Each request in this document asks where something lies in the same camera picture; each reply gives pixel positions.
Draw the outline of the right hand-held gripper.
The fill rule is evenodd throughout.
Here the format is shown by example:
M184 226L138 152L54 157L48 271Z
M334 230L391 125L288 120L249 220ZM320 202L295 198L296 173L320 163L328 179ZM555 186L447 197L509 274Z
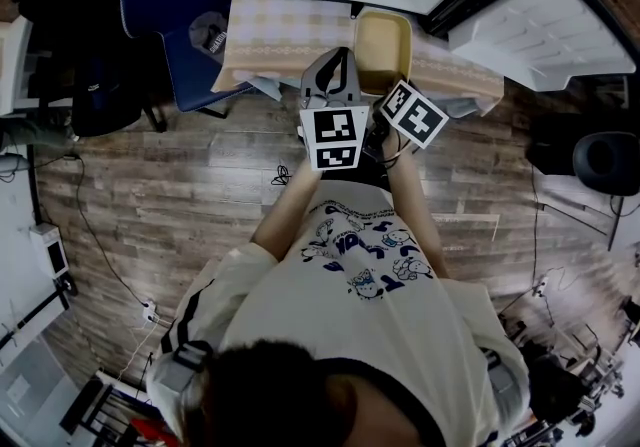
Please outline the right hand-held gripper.
M397 148L387 161L410 147L426 149L449 120L449 116L426 98L410 82L399 80L389 93L374 104L365 131L363 150L382 161L382 142L392 130L397 135Z

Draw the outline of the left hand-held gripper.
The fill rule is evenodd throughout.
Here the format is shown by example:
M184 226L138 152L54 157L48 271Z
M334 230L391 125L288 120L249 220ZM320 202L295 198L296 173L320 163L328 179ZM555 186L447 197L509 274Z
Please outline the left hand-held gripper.
M368 117L349 48L329 50L303 73L299 118L314 171L356 168Z

